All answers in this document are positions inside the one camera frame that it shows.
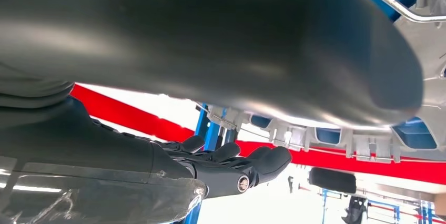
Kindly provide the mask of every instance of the red beam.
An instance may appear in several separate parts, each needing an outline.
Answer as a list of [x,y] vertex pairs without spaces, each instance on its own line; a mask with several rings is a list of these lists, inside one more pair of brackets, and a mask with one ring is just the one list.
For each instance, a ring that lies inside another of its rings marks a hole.
[[[105,95],[76,86],[72,95],[81,100],[90,115],[111,121],[112,123],[131,128],[167,141],[183,141],[194,132],[177,124],[160,119],[133,106],[114,100]],[[272,144],[260,142],[237,141],[241,155],[247,156],[261,146],[273,147]],[[401,162],[399,164],[380,164],[376,162],[356,161],[342,155],[333,155],[317,151],[291,151],[295,164],[331,169],[355,171],[391,177],[413,179],[435,184],[446,185],[446,164]]]

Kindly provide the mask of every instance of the black robotic glove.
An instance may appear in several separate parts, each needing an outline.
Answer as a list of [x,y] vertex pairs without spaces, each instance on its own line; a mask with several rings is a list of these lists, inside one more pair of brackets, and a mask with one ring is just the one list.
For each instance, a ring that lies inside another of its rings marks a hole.
[[204,145],[199,136],[192,136],[182,144],[161,143],[166,153],[184,165],[194,178],[208,186],[208,198],[242,194],[251,187],[275,179],[291,162],[288,149],[260,147],[248,157],[238,157],[240,148],[230,142],[215,151],[190,153],[184,146]]

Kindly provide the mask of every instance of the metal wire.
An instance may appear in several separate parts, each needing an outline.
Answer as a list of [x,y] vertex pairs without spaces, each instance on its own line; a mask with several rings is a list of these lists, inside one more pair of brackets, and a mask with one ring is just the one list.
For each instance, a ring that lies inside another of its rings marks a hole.
[[395,11],[400,13],[405,18],[416,23],[439,23],[446,22],[446,16],[444,15],[419,15],[401,4],[398,0],[382,0]]

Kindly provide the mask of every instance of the blue pillar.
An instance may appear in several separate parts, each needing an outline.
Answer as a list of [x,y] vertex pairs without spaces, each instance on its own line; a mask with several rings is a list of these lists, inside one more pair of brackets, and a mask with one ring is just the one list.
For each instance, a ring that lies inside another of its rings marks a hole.
[[326,212],[326,204],[327,204],[327,190],[322,189],[323,196],[323,212],[322,212],[322,224],[325,224],[325,212]]
[[432,224],[433,214],[432,214],[432,203],[431,202],[428,202],[427,211],[428,211],[428,224]]
[[[200,112],[200,117],[198,118],[195,135],[204,137],[205,150],[215,150],[219,130],[220,126],[218,124],[211,123],[210,120],[207,118],[207,112],[202,109]],[[200,208],[201,204],[197,205],[181,223],[197,224],[198,216],[200,214]]]

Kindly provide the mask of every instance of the industrial machinery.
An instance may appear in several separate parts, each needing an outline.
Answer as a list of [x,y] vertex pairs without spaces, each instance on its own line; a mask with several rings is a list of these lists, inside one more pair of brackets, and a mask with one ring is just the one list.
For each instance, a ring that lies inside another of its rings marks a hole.
[[203,197],[241,194],[291,161],[284,147],[236,157],[234,145],[202,152],[199,138],[117,133],[69,96],[74,82],[212,104],[212,121],[266,121],[288,148],[308,149],[321,132],[351,146],[357,130],[406,132],[394,125],[436,115],[420,109],[425,66],[370,0],[0,2],[0,211],[10,223],[178,220]]

